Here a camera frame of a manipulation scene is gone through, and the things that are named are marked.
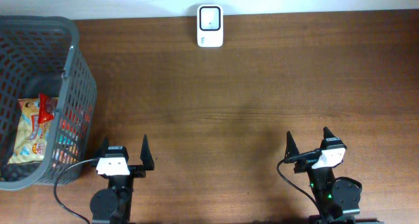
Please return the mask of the yellow snack bag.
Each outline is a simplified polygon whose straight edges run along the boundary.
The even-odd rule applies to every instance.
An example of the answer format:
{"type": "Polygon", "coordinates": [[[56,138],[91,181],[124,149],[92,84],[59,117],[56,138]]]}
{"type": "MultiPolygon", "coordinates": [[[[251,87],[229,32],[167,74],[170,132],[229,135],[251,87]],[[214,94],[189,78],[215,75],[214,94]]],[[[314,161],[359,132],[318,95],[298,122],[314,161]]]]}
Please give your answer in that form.
{"type": "Polygon", "coordinates": [[[7,164],[41,162],[46,153],[52,121],[38,123],[39,98],[18,100],[21,117],[18,123],[13,154],[7,164]]]}

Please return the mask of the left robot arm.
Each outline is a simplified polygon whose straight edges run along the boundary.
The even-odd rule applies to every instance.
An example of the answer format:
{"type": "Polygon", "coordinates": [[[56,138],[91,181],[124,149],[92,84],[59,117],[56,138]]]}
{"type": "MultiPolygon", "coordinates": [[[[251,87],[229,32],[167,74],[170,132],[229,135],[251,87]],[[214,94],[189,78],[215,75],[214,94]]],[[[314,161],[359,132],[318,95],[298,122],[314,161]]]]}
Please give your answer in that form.
{"type": "Polygon", "coordinates": [[[103,140],[94,158],[97,161],[90,165],[108,181],[108,185],[91,198],[92,223],[129,223],[134,180],[145,178],[146,172],[155,168],[147,136],[143,137],[141,145],[141,164],[129,165],[127,148],[111,146],[108,138],[103,140]]]}

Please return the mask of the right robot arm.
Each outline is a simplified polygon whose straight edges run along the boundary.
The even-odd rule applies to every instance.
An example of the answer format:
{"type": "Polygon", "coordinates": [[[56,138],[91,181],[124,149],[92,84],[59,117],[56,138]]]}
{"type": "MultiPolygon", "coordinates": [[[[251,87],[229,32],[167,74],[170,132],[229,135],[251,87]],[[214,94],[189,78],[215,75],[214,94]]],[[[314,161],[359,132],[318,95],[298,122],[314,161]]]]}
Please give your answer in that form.
{"type": "Polygon", "coordinates": [[[314,203],[319,214],[311,215],[309,223],[379,223],[377,219],[355,218],[360,213],[363,186],[350,177],[335,177],[333,168],[343,162],[347,146],[328,127],[323,128],[320,146],[312,151],[300,153],[290,131],[286,134],[286,140],[285,155],[276,167],[277,173],[314,203]],[[308,174],[313,195],[289,181],[280,171],[282,164],[293,164],[296,174],[308,174]]]}

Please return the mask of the red Hacks candy bag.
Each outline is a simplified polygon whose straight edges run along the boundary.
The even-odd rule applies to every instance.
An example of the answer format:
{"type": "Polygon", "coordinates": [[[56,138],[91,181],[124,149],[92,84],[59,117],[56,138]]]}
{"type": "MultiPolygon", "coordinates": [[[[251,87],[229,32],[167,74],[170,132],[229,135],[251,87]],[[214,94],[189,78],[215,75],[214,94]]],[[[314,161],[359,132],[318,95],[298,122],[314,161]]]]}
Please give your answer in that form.
{"type": "Polygon", "coordinates": [[[50,98],[45,94],[39,94],[39,124],[52,121],[54,119],[54,111],[56,110],[57,103],[57,98],[50,98]]]}

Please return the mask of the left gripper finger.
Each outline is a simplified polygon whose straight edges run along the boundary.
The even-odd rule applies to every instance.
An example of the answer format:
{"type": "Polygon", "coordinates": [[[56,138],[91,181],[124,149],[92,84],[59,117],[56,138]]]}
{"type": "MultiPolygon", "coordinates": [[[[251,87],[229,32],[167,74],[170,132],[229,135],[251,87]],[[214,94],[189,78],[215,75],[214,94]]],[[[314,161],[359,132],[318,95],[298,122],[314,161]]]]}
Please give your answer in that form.
{"type": "Polygon", "coordinates": [[[143,137],[140,159],[143,162],[143,169],[144,170],[154,170],[155,169],[155,163],[154,163],[153,156],[152,156],[150,148],[149,148],[148,137],[147,137],[146,134],[143,137]]]}
{"type": "Polygon", "coordinates": [[[105,137],[98,149],[98,158],[102,158],[105,156],[105,154],[107,153],[109,147],[109,138],[105,137]]]}

